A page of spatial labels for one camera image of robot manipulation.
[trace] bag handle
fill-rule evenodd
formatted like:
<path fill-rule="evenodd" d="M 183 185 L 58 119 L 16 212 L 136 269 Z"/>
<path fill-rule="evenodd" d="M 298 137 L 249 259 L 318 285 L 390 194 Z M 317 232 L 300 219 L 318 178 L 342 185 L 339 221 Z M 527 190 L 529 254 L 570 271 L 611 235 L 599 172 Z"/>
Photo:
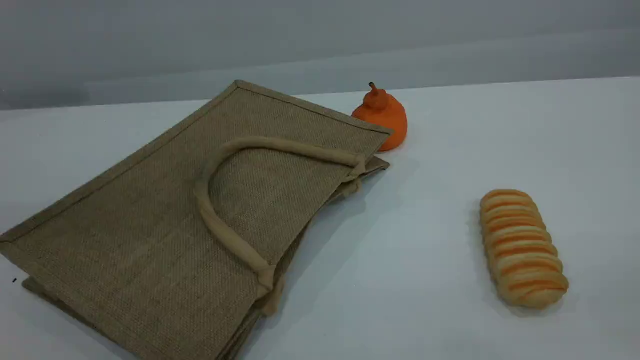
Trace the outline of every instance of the bag handle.
<path fill-rule="evenodd" d="M 290 152 L 291 154 L 353 167 L 353 171 L 347 175 L 344 182 L 355 180 L 360 174 L 365 172 L 366 159 L 362 155 L 342 150 L 325 149 L 279 138 L 249 136 L 231 140 L 223 144 L 211 158 L 207 160 L 193 189 L 202 220 L 204 220 L 209 231 L 219 239 L 227 250 L 236 255 L 256 273 L 260 285 L 258 298 L 262 298 L 273 291 L 273 277 L 276 266 L 270 265 L 249 243 L 244 241 L 240 235 L 218 217 L 209 198 L 209 182 L 220 165 L 231 157 L 231 155 L 239 151 L 256 148 Z"/>

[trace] burlap tote bag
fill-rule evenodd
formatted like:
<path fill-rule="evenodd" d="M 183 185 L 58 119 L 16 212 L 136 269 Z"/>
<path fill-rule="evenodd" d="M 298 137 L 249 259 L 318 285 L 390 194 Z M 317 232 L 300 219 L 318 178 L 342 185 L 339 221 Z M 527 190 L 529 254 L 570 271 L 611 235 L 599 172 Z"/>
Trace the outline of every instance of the burlap tote bag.
<path fill-rule="evenodd" d="M 0 237 L 30 289 L 143 359 L 230 359 L 304 228 L 390 130 L 236 81 Z"/>

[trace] toy bread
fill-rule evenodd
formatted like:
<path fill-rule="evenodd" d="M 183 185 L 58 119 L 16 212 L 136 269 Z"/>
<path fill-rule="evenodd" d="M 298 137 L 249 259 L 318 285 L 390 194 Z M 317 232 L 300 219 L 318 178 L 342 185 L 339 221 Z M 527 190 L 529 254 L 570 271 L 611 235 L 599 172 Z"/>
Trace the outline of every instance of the toy bread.
<path fill-rule="evenodd" d="M 480 202 L 489 271 L 509 304 L 543 309 L 569 288 L 538 207 L 524 192 L 494 190 Z"/>

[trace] gray wall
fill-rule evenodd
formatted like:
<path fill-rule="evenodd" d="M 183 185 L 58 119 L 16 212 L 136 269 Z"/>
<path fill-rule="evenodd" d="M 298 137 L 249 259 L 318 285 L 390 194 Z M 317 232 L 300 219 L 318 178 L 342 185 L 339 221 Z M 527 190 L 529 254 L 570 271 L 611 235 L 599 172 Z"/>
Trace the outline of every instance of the gray wall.
<path fill-rule="evenodd" d="M 638 0 L 4 0 L 0 108 L 640 74 Z"/>

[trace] white table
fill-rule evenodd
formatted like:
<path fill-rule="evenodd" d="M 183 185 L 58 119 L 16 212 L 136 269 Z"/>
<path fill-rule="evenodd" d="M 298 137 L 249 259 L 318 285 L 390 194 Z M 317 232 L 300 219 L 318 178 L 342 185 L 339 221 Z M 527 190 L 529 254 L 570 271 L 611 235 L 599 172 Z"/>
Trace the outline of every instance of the white table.
<path fill-rule="evenodd" d="M 406 143 L 318 216 L 245 358 L 637 359 L 640 78 L 392 93 Z M 362 94 L 302 98 L 349 113 Z M 0 112 L 0 233 L 203 103 Z M 505 306 L 490 282 L 477 211 L 500 187 L 531 194 L 564 262 L 571 288 L 542 313 Z M 2 257 L 0 275 L 3 360 L 132 358 L 23 290 Z"/>

